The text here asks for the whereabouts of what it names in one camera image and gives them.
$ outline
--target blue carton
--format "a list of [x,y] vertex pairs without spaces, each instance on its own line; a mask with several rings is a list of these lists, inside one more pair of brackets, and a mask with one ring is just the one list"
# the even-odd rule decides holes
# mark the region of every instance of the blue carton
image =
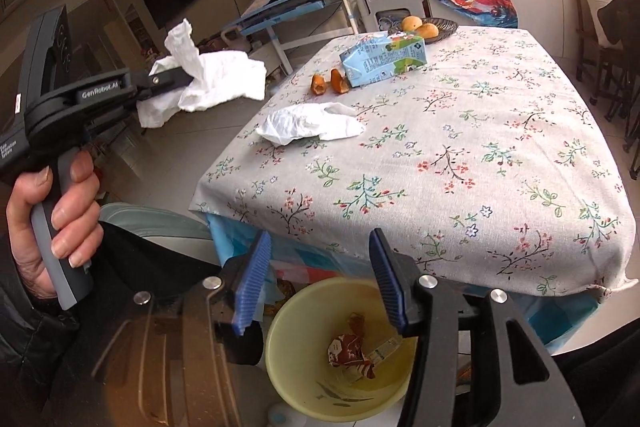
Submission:
[[340,54],[352,87],[366,86],[427,63],[424,39],[414,34],[371,35]]

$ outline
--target fruit bowl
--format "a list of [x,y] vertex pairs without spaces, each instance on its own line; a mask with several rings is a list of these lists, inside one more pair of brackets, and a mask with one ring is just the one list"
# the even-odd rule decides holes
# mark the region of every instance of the fruit bowl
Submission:
[[[422,24],[426,24],[427,22],[435,24],[438,27],[438,36],[432,39],[424,39],[425,44],[433,44],[434,42],[446,39],[451,34],[455,33],[455,31],[458,29],[458,23],[450,21],[449,19],[439,19],[438,17],[427,17],[425,19],[422,19]],[[394,35],[401,32],[402,30],[400,29],[399,22],[391,26],[391,28],[389,28],[388,30],[389,35]]]

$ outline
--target ribbed blue pad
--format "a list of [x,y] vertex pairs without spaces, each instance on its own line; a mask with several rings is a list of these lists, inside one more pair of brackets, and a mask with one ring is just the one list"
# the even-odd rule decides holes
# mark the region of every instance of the ribbed blue pad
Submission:
[[369,260],[376,274],[382,301],[385,303],[386,315],[398,333],[406,330],[408,321],[404,311],[404,298],[396,274],[391,268],[385,248],[375,230],[369,234]]
[[260,290],[267,275],[269,260],[271,258],[271,236],[268,232],[258,232],[257,240],[252,244],[252,249],[246,254],[249,256],[248,264],[244,268],[242,279],[238,285],[235,295],[235,310],[232,326],[236,335],[244,335],[244,329],[249,327]]

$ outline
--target silver screw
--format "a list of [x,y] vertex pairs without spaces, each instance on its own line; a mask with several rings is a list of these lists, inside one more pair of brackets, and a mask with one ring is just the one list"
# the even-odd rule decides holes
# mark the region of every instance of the silver screw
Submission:
[[438,285],[438,280],[433,275],[420,275],[418,284],[423,288],[435,288]]
[[138,292],[133,295],[133,302],[135,302],[138,306],[142,306],[143,304],[148,303],[151,300],[151,293],[149,292]]
[[496,288],[495,290],[491,290],[491,298],[498,304],[502,304],[503,302],[506,302],[509,296],[506,291]]
[[207,277],[204,281],[202,281],[202,285],[207,290],[217,290],[222,286],[222,279],[220,277]]

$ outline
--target table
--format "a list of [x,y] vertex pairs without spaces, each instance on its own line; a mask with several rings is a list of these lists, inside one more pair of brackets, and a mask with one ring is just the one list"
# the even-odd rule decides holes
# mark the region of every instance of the table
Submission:
[[[323,32],[289,42],[280,42],[273,31],[273,27],[281,22],[321,10],[338,2],[342,3],[344,15],[349,23],[348,28]],[[287,74],[293,73],[293,69],[285,54],[286,50],[304,46],[305,44],[312,44],[313,42],[327,41],[336,37],[358,33],[358,26],[349,0],[277,0],[236,19],[229,23],[225,29],[235,26],[240,27],[240,32],[244,36],[266,30]]]
[[[567,77],[525,30],[462,26],[427,66],[314,97],[363,36],[334,39],[267,103],[198,182],[192,210],[367,258],[369,232],[421,270],[533,296],[635,284],[636,222],[616,164]],[[255,127],[303,102],[356,108],[350,139],[276,147]]]

